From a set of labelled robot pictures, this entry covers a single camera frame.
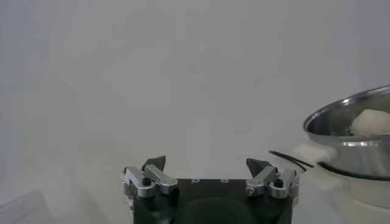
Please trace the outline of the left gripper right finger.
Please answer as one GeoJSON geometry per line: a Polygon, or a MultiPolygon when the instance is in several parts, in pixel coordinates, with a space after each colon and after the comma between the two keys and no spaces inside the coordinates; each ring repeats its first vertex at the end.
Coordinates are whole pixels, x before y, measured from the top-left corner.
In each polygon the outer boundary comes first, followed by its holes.
{"type": "Polygon", "coordinates": [[[299,176],[295,170],[285,169],[280,172],[269,162],[253,158],[246,159],[246,165],[252,174],[252,178],[246,180],[247,196],[257,197],[268,191],[272,198],[298,199],[299,176]]]}

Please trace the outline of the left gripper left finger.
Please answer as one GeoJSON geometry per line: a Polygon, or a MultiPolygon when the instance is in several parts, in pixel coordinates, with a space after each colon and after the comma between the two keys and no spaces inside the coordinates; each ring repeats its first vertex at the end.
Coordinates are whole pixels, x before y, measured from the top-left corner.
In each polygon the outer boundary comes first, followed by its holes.
{"type": "Polygon", "coordinates": [[[163,171],[166,156],[149,158],[141,168],[127,166],[121,174],[123,194],[129,198],[151,198],[157,192],[169,195],[178,185],[178,179],[167,176],[163,171]]]}

